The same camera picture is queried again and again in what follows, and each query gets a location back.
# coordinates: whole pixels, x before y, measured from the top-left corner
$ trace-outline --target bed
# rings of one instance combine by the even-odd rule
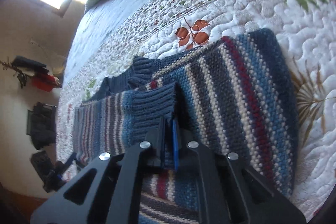
[[[336,0],[89,0],[65,70],[58,160],[73,152],[74,108],[135,55],[165,58],[259,28],[274,32],[292,75],[300,144],[291,202],[309,221],[336,183]],[[71,166],[65,178],[75,174]]]

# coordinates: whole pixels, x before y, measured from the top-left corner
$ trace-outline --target knit sweater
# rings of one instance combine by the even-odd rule
[[[101,152],[118,155],[149,128],[178,117],[181,127],[225,155],[234,151],[285,196],[292,192],[298,121],[295,96],[274,34],[261,29],[172,55],[135,57],[106,78],[75,111],[74,151],[87,164]],[[194,180],[170,167],[144,179],[140,223],[197,220]]]

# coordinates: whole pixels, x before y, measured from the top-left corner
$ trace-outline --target metal bolt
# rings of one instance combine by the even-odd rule
[[[104,152],[99,155],[100,160],[108,160],[109,158],[111,158],[111,154],[108,152]]]
[[[188,147],[197,148],[198,147],[198,142],[191,141],[191,142],[188,143]]]
[[[140,147],[143,149],[149,148],[151,146],[151,143],[148,141],[143,141],[140,143]]]
[[[238,160],[239,156],[237,153],[234,152],[230,152],[227,157],[229,158],[229,160]]]

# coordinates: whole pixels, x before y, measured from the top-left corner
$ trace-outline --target orange flower print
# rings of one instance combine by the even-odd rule
[[[201,30],[209,25],[210,24],[206,22],[206,20],[197,20],[192,27],[188,24],[189,30],[184,27],[178,28],[176,30],[176,35],[180,38],[178,46],[182,47],[187,45],[190,40],[190,36],[192,37],[193,41],[186,47],[186,50],[192,49],[194,46],[196,46],[196,43],[198,45],[206,44],[208,42],[209,36],[207,33],[202,32]]]

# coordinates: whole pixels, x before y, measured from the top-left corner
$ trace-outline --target red object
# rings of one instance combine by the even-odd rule
[[[55,82],[55,77],[52,75],[44,75],[41,73],[37,73],[31,79],[31,83],[33,86],[37,87],[40,90],[44,90],[50,92],[53,90],[54,86],[51,83]]]

